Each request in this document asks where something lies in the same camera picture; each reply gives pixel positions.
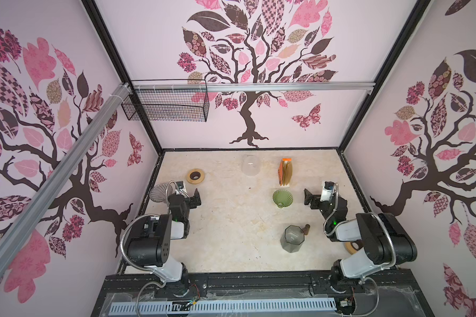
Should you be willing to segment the wooden dripper ring stand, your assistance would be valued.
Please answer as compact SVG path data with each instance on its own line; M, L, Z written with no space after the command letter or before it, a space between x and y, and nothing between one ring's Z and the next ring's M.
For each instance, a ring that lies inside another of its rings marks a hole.
M204 179L205 173L202 169L192 169L186 176L186 180L190 184L200 184Z

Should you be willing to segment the brown paper filter stack holder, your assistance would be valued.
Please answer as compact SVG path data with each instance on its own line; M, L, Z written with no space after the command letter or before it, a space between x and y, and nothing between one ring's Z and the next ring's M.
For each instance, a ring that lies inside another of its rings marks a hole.
M291 158L283 158L278 168L278 181L280 186L288 186L292 179L293 165Z

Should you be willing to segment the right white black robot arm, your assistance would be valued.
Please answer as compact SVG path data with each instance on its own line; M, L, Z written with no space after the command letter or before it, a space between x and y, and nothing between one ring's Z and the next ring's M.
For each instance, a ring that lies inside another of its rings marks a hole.
M417 258L415 243L394 215L357 213L354 219L347 219L347 201L338 193L336 183L330 183L320 195L305 189L304 204L320 211L325 219L323 230L330 241L362 243L356 253L334 262L329 287L336 293L345 293L350 288L346 284L350 279L363 281L374 273Z

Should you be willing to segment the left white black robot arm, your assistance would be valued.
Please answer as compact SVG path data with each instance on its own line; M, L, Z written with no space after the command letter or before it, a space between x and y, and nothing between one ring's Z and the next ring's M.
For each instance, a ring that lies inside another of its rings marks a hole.
M133 220L120 239L119 249L129 266L153 274L163 283L181 283L188 289L186 265L170 257L170 245L189 236L190 210L202 202L196 190L191 197L171 194L167 203L167 214L142 215Z

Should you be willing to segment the grey ribbed glass dripper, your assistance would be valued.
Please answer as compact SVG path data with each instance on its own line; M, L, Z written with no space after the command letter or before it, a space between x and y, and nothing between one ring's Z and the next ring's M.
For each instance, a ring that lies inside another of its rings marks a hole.
M154 186L148 194L149 199L154 203L168 204L169 196L176 192L176 182L169 181Z

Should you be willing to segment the grey glass server with knob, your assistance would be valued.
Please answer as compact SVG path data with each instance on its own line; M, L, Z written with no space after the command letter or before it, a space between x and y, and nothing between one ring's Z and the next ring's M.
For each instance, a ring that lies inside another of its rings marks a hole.
M310 228L309 224L304 227L295 225L286 227L280 238L280 244L284 251L288 253L298 252L305 242L305 237L308 235Z

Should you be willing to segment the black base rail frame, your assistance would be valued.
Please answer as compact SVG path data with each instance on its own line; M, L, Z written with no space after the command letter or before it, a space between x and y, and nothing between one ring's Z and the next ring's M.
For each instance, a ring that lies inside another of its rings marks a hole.
M345 293L329 287L330 271L189 273L190 287L163 283L156 276L107 276L92 311L109 316L115 302L333 298L335 312L210 314L202 316L432 316L413 273L390 269L367 280L350 279Z

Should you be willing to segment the aluminium rail back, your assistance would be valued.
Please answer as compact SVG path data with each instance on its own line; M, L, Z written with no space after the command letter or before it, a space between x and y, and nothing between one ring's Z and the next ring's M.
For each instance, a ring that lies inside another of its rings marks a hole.
M132 87L137 91L196 91L196 92L283 92L283 91L373 91L373 82L327 82L327 83L239 83L239 84L160 84L153 81L135 82Z

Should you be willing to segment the aluminium rail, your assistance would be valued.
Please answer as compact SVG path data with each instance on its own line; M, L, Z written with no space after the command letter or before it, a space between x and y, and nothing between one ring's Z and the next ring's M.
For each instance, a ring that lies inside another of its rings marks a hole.
M132 87L137 91L196 91L196 92L283 92L283 91L373 91L373 82L327 82L327 83L239 83L239 84L160 84L153 81L135 82Z
M104 103L104 108L95 115L91 124L54 169L53 175L36 192L28 206L26 206L26 210L18 216L10 229L0 239L0 278L24 246L92 143L97 139L109 118L131 92L131 84L129 83L121 83L116 87Z

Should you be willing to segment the aluminium rail left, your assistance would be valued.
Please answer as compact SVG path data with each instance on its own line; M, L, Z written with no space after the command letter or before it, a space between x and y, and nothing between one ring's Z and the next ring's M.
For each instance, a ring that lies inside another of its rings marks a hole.
M91 124L54 169L53 175L36 192L28 206L26 206L26 210L18 216L10 229L0 239L0 278L24 246L92 143L97 139L109 118L131 92L131 84L129 83L121 83L116 87L104 103L104 108L95 115Z

